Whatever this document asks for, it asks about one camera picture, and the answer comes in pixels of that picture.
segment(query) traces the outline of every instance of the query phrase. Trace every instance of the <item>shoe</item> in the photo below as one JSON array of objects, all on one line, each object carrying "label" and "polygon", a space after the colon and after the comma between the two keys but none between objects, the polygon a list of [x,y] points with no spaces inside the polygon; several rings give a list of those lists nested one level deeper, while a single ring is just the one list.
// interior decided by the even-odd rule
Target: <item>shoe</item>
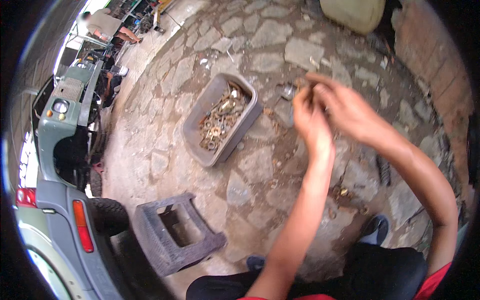
[{"label": "shoe", "polygon": [[380,246],[387,237],[390,224],[384,215],[376,215],[366,224],[358,242]]},{"label": "shoe", "polygon": [[250,272],[260,271],[264,268],[265,258],[259,255],[250,255],[247,257],[247,268]]},{"label": "shoe", "polygon": [[144,40],[144,38],[141,37],[138,42],[136,42],[136,41],[135,41],[135,42],[130,42],[130,45],[135,45],[135,44],[137,44],[137,43],[140,44],[143,40]]}]

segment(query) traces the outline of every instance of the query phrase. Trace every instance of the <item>concrete floor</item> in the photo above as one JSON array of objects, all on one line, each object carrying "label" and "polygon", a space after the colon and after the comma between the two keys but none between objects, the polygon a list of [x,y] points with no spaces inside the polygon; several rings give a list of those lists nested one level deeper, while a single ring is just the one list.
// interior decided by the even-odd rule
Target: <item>concrete floor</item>
[{"label": "concrete floor", "polygon": [[[178,0],[169,14],[178,23],[184,21],[182,28],[164,17],[163,22],[170,21],[162,25],[171,34],[150,32],[151,45],[146,38],[129,46],[121,59],[133,72],[107,112],[111,124],[103,196],[120,201],[132,214],[139,204],[192,192],[211,229],[228,239],[210,260],[162,279],[179,299],[199,276],[245,271],[246,257],[266,255],[281,230],[299,192],[307,153],[292,128],[291,103],[278,97],[275,86],[315,70],[310,56],[326,59],[330,66],[322,64],[318,72],[358,90],[424,149],[456,187],[448,141],[411,75],[390,61],[384,70],[383,55],[362,37],[327,20],[310,20],[300,3]],[[201,59],[208,62],[201,64]],[[235,149],[225,163],[203,168],[187,153],[180,129],[218,72],[241,74],[269,109],[242,139],[242,149]],[[340,275],[344,254],[361,225],[379,212],[392,223],[384,247],[414,246],[426,253],[429,218],[395,170],[392,185],[385,187],[374,150],[339,133],[336,149],[327,209],[299,274],[306,280]],[[343,188],[350,196],[339,196]]]}]

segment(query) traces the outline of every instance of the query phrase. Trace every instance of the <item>plastic stool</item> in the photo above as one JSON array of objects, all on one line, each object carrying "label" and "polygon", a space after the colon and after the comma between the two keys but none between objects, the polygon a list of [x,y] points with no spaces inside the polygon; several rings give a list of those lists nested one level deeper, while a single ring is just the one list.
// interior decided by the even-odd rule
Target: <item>plastic stool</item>
[{"label": "plastic stool", "polygon": [[[149,263],[159,276],[173,274],[186,266],[199,262],[222,248],[227,242],[223,233],[215,234],[205,224],[193,207],[192,199],[194,198],[195,195],[184,193],[141,204],[135,209],[132,222],[133,231]],[[190,219],[203,233],[203,240],[185,247],[178,246],[157,214],[157,209],[175,204],[179,204],[185,209]]]}]

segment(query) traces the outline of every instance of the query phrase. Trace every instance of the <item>taillight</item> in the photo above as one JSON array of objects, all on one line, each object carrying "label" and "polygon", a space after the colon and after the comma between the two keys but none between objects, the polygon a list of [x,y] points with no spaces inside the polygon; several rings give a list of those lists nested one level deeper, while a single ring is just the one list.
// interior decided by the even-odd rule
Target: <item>taillight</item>
[{"label": "taillight", "polygon": [[75,223],[77,224],[78,235],[80,236],[80,243],[85,252],[93,252],[93,243],[88,231],[87,220],[85,219],[84,204],[80,200],[73,201],[73,214],[75,215]]},{"label": "taillight", "polygon": [[19,188],[17,189],[17,206],[36,208],[35,188]]}]

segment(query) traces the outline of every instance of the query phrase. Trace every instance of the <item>hand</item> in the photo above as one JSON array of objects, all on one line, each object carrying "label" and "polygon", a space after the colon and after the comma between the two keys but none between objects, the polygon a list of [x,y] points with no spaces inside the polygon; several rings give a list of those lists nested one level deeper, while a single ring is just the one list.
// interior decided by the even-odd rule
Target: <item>hand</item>
[{"label": "hand", "polygon": [[310,163],[329,162],[335,157],[332,131],[310,87],[303,88],[293,98],[293,121],[305,141]]},{"label": "hand", "polygon": [[372,139],[379,137],[381,128],[391,128],[355,90],[312,72],[307,73],[306,78],[316,84],[314,98],[325,109],[330,124],[346,135],[371,145]]}]

